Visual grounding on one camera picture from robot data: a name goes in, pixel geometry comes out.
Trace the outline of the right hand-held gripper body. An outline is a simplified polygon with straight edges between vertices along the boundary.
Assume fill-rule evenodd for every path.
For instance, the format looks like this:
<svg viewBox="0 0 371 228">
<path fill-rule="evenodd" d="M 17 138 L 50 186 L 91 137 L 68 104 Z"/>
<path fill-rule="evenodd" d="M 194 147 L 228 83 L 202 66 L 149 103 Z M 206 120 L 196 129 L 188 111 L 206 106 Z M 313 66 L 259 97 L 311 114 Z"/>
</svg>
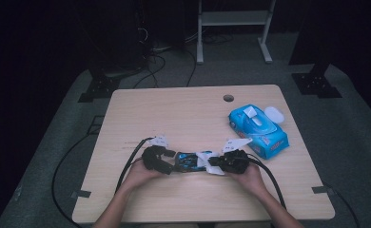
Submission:
<svg viewBox="0 0 371 228">
<path fill-rule="evenodd" d="M 221 169 L 233 174 L 242 174 L 249 165 L 248 157 L 242 147 L 251 142 L 251 139 L 229 139 L 222 149 L 224 161 Z"/>
</svg>

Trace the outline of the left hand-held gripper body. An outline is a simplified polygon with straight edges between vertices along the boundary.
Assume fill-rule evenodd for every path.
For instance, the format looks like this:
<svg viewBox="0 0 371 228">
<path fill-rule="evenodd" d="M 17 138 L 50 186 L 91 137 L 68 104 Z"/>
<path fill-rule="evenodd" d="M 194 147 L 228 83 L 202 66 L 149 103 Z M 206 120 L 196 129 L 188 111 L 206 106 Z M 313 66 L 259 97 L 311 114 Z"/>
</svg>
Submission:
<svg viewBox="0 0 371 228">
<path fill-rule="evenodd" d="M 164 146 L 153 144 L 152 146 L 149 146 L 144 150 L 142 154 L 142 160 L 146 169 L 155 170 L 154 164 L 157 161 L 162 161 L 161 156 L 164 148 Z"/>
</svg>

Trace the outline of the white wet wipe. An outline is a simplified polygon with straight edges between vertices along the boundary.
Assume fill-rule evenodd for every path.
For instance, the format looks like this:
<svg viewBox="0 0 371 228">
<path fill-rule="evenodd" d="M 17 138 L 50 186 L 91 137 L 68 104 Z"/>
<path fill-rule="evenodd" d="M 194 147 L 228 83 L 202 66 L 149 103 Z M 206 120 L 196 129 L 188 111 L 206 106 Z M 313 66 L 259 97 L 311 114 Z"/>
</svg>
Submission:
<svg viewBox="0 0 371 228">
<path fill-rule="evenodd" d="M 217 159 L 220 156 L 219 153 L 212 151 L 204 151 L 196 152 L 195 155 L 197 156 L 197 166 L 204 167 L 207 173 L 219 176 L 223 176 L 225 174 L 225 172 L 219 166 L 214 166 L 209 163 L 209 160 L 211 158 Z"/>
<path fill-rule="evenodd" d="M 256 109 L 253 107 L 253 106 L 249 106 L 247 108 L 244 109 L 244 114 L 249 118 L 249 119 L 253 119 L 255 118 L 258 113 L 256 111 Z"/>
</svg>

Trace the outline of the black and blue toy car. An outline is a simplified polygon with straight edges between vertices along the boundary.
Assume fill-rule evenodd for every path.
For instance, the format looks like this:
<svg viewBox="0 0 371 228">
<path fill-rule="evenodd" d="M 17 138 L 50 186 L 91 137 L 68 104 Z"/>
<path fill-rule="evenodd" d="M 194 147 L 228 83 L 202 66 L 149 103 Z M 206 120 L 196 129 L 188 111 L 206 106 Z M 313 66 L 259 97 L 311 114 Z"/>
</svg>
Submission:
<svg viewBox="0 0 371 228">
<path fill-rule="evenodd" d="M 211 154 L 211 151 L 178 152 L 175 156 L 174 170 L 182 173 L 205 171 L 205 162 Z"/>
</svg>

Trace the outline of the blue wet wipes packet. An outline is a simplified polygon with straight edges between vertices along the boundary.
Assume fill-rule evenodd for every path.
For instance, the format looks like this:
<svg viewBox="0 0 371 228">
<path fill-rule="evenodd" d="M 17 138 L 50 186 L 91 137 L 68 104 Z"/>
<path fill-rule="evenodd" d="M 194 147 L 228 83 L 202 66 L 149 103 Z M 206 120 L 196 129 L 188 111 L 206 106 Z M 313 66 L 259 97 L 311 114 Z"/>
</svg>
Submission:
<svg viewBox="0 0 371 228">
<path fill-rule="evenodd" d="M 249 119 L 244 109 L 253 106 L 258 115 Z M 229 115 L 229 125 L 241 137 L 251 139 L 248 146 L 262 159 L 269 160 L 289 146 L 287 134 L 280 127 L 284 122 L 283 113 L 274 106 L 261 110 L 253 104 L 232 110 Z"/>
</svg>

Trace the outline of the person's left hand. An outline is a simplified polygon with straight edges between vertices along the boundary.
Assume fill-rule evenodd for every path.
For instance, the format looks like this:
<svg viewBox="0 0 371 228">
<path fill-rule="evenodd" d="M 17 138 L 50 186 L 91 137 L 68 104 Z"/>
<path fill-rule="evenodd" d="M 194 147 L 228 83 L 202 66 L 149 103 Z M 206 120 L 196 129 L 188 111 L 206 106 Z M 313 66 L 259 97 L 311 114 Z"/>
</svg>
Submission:
<svg viewBox="0 0 371 228">
<path fill-rule="evenodd" d="M 131 166 L 125 177 L 120 190 L 125 190 L 131 192 L 135 188 L 143 185 L 144 183 L 160 178 L 164 174 L 156 170 L 148 170 L 142 159 L 137 159 Z"/>
</svg>

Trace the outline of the person's right hand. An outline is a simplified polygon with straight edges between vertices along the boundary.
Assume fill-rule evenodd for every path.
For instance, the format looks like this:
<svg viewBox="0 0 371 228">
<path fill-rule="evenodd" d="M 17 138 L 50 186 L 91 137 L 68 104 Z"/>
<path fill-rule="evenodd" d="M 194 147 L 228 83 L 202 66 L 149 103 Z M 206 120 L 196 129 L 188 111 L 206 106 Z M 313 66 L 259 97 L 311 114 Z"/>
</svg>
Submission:
<svg viewBox="0 0 371 228">
<path fill-rule="evenodd" d="M 250 164 L 242 174 L 233 174 L 229 172 L 226 172 L 226 174 L 255 197 L 262 198 L 264 195 L 268 194 L 261 171 L 255 164 Z"/>
</svg>

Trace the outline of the grey tape strip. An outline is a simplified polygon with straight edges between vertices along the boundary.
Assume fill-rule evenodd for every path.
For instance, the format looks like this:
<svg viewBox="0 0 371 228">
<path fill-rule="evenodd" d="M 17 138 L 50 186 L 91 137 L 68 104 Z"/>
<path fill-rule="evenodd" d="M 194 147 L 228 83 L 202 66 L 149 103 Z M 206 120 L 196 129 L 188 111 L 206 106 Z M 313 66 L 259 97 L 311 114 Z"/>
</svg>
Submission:
<svg viewBox="0 0 371 228">
<path fill-rule="evenodd" d="M 70 197 L 72 199 L 78 199 L 78 198 L 86 198 L 88 199 L 91 195 L 91 192 L 89 191 L 85 191 L 85 190 L 79 190 L 79 191 L 73 191 L 71 194 L 70 194 Z"/>
<path fill-rule="evenodd" d="M 312 187 L 312 191 L 314 194 L 325 193 L 327 195 L 334 195 L 334 190 L 327 186 L 315 186 L 315 187 Z"/>
</svg>

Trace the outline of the black stand base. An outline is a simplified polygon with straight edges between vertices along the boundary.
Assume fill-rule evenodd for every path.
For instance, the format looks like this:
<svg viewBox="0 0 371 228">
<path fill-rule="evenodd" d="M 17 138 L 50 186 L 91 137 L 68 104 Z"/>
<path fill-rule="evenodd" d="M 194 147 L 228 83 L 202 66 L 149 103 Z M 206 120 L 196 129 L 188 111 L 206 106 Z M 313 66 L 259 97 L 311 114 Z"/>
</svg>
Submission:
<svg viewBox="0 0 371 228">
<path fill-rule="evenodd" d="M 91 103 L 94 99 L 110 98 L 112 93 L 119 87 L 120 80 L 104 76 L 93 78 L 87 90 L 81 94 L 79 103 Z"/>
<path fill-rule="evenodd" d="M 325 77 L 329 64 L 315 64 L 309 72 L 293 73 L 292 78 L 302 95 L 317 95 L 320 99 L 340 98 L 341 93 Z"/>
</svg>

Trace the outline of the dark computer tower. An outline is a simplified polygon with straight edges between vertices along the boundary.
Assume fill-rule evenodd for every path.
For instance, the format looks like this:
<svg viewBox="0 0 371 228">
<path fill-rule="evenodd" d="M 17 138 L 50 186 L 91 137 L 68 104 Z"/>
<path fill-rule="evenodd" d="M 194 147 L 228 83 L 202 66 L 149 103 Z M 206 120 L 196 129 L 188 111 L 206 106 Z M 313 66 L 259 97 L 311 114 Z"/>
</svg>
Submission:
<svg viewBox="0 0 371 228">
<path fill-rule="evenodd" d="M 104 57 L 117 67 L 138 70 L 145 65 L 139 43 L 133 0 L 88 0 L 88 31 Z"/>
</svg>

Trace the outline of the white metal desk frame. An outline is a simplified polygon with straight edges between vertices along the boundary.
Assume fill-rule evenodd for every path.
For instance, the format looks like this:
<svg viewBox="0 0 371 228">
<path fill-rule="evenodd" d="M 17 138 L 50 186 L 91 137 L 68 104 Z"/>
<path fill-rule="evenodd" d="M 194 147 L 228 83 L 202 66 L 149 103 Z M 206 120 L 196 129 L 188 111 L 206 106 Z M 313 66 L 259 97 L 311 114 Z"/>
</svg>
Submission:
<svg viewBox="0 0 371 228">
<path fill-rule="evenodd" d="M 203 11 L 203 0 L 198 2 L 198 26 L 196 62 L 204 62 L 203 28 L 204 27 L 232 27 L 232 26 L 263 26 L 263 34 L 258 38 L 264 61 L 271 64 L 273 59 L 266 45 L 267 35 L 272 22 L 277 0 L 270 0 L 266 10 L 242 11 Z"/>
</svg>

